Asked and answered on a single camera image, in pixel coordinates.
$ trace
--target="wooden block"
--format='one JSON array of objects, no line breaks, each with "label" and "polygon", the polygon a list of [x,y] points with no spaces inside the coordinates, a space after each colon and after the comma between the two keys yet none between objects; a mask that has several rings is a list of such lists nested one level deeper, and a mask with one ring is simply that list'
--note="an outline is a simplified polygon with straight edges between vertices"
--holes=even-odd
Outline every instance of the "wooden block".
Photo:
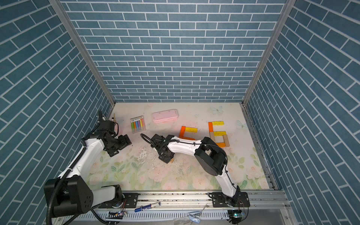
[{"label": "wooden block", "polygon": [[213,122],[212,122],[212,125],[214,125],[214,126],[221,126],[221,125],[224,125],[224,121],[213,121]]},{"label": "wooden block", "polygon": [[209,132],[210,133],[210,138],[215,142],[215,135],[214,132]]},{"label": "wooden block", "polygon": [[186,128],[186,127],[184,127],[184,126],[181,127],[179,137],[184,136],[185,128]]},{"label": "wooden block", "polygon": [[219,147],[221,147],[221,148],[226,147],[224,142],[216,143],[216,144],[217,144]]},{"label": "wooden block", "polygon": [[225,131],[214,131],[214,135],[215,136],[224,136],[224,135],[226,135],[226,132]]},{"label": "wooden block", "polygon": [[192,141],[195,141],[195,140],[196,140],[196,139],[194,139],[194,138],[187,138],[187,137],[182,137],[182,139],[192,140]]},{"label": "wooden block", "polygon": [[197,129],[197,128],[193,128],[193,127],[185,127],[185,131],[197,133],[197,132],[198,132],[198,129]]},{"label": "wooden block", "polygon": [[209,132],[214,132],[214,129],[212,128],[212,122],[209,122]]},{"label": "wooden block", "polygon": [[227,135],[222,136],[224,138],[225,147],[230,147],[229,139]]}]

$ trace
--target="blue brick wall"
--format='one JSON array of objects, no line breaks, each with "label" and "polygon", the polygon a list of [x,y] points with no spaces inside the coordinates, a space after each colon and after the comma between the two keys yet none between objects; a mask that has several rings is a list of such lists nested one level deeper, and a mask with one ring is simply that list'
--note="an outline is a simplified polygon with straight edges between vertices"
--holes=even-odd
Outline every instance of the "blue brick wall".
[{"label": "blue brick wall", "polygon": [[302,224],[360,224],[359,12],[297,0],[248,104]]},{"label": "blue brick wall", "polygon": [[47,0],[0,1],[0,224],[43,223],[43,184],[110,107]]},{"label": "blue brick wall", "polygon": [[117,102],[240,102],[284,2],[62,1]]}]

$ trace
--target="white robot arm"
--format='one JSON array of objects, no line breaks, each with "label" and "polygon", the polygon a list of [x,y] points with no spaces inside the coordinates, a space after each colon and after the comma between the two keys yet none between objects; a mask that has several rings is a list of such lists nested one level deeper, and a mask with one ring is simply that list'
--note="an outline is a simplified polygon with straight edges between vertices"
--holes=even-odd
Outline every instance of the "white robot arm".
[{"label": "white robot arm", "polygon": [[[123,201],[120,185],[102,187],[90,190],[85,183],[89,171],[101,151],[107,151],[110,157],[119,153],[120,150],[131,144],[127,135],[115,133],[113,121],[102,120],[99,111],[97,126],[82,138],[83,147],[70,165],[55,179],[48,180],[44,185],[45,198],[48,205],[46,224],[51,225],[51,218],[79,215],[101,203],[119,207]],[[222,202],[233,207],[239,205],[239,197],[242,192],[234,186],[227,171],[227,156],[223,149],[218,147],[210,138],[189,141],[168,135],[166,138],[155,134],[151,139],[144,134],[141,137],[159,154],[159,159],[169,163],[175,153],[184,153],[194,156],[203,169],[216,177],[222,193],[212,193],[213,204],[215,201]]]},{"label": "white robot arm", "polygon": [[[173,153],[184,153],[184,154],[191,155],[191,156],[195,156],[196,150],[202,144],[202,140],[190,141],[190,140],[186,140],[186,139],[181,139],[176,136],[173,137],[171,140],[176,140],[176,141],[170,142],[167,145],[167,147],[169,148],[170,151],[172,151]],[[231,176],[227,172],[228,172],[227,164],[224,164],[224,166],[221,170],[221,174],[213,173],[211,175],[215,176],[216,180],[220,184],[221,191],[224,193],[224,195],[233,197],[235,195],[236,188],[231,183]]]}]

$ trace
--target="floral mat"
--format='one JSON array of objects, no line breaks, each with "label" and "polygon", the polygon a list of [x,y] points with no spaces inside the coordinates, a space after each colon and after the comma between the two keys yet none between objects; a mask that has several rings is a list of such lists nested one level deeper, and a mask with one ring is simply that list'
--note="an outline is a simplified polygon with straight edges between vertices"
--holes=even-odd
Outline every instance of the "floral mat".
[{"label": "floral mat", "polygon": [[[177,109],[178,120],[153,123],[151,114]],[[179,135],[181,126],[196,127],[197,133],[185,136],[203,139],[209,136],[208,122],[224,121],[214,131],[226,131],[230,147],[224,147],[229,173],[241,189],[268,189],[268,183],[237,103],[117,103],[113,110],[120,134],[128,134],[132,145],[114,157],[99,154],[86,179],[91,189],[120,184],[122,190],[215,190],[221,189],[214,176],[206,173],[195,157],[176,153],[173,163],[164,163],[141,137],[131,133],[130,119],[144,115],[149,137],[154,134]]]}]

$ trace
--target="natural wooden block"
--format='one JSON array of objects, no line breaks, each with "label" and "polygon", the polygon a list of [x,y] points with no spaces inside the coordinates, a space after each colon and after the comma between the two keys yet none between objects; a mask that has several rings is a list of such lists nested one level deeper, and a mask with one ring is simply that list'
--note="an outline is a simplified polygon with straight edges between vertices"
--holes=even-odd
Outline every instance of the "natural wooden block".
[{"label": "natural wooden block", "polygon": [[209,132],[210,133],[210,138],[215,142],[215,135],[214,132]]},{"label": "natural wooden block", "polygon": [[224,138],[224,143],[226,147],[230,147],[229,139],[227,135],[222,136]]}]

